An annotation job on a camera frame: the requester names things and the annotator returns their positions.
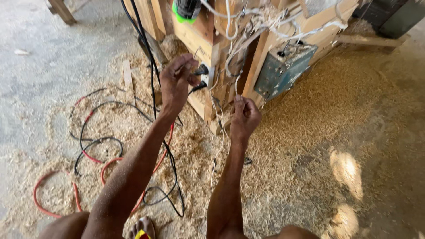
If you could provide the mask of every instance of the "foot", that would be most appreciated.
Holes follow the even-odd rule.
[[[148,236],[155,239],[155,229],[153,228],[152,220],[147,216],[142,217],[134,224],[131,231],[128,232],[128,238],[134,239],[140,230],[143,230]]]

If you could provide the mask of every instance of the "wooden table leg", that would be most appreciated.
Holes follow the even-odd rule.
[[[50,4],[52,5],[52,8],[55,10],[55,12],[62,18],[62,20],[68,24],[72,25],[74,23],[77,23],[77,21],[74,19],[72,14],[69,12],[68,8],[64,4],[63,0],[49,0]]]

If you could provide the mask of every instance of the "electrical outlet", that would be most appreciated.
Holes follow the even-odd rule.
[[[208,68],[208,75],[201,75],[201,80],[203,80],[207,84],[208,89],[211,89],[211,87],[213,86],[213,82],[214,82],[215,67],[210,67],[204,61],[201,62],[201,64],[204,64]]]

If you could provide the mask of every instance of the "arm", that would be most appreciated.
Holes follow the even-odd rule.
[[[190,74],[197,64],[191,54],[184,54],[161,72],[162,110],[114,170],[92,208],[82,238],[121,238],[124,223],[152,176],[164,137],[187,101],[188,84],[198,83]]]
[[[235,97],[235,113],[230,125],[229,156],[212,193],[207,213],[207,238],[246,238],[242,220],[241,174],[248,140],[260,123],[261,113],[251,99]]]

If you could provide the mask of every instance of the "hand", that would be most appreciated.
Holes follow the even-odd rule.
[[[193,74],[192,66],[197,67],[198,61],[192,54],[183,54],[173,60],[159,75],[162,94],[162,113],[167,113],[175,119],[187,101],[187,89],[190,85],[201,83]]]
[[[261,113],[252,99],[235,96],[235,113],[230,124],[232,143],[248,145],[248,139],[261,121]]]

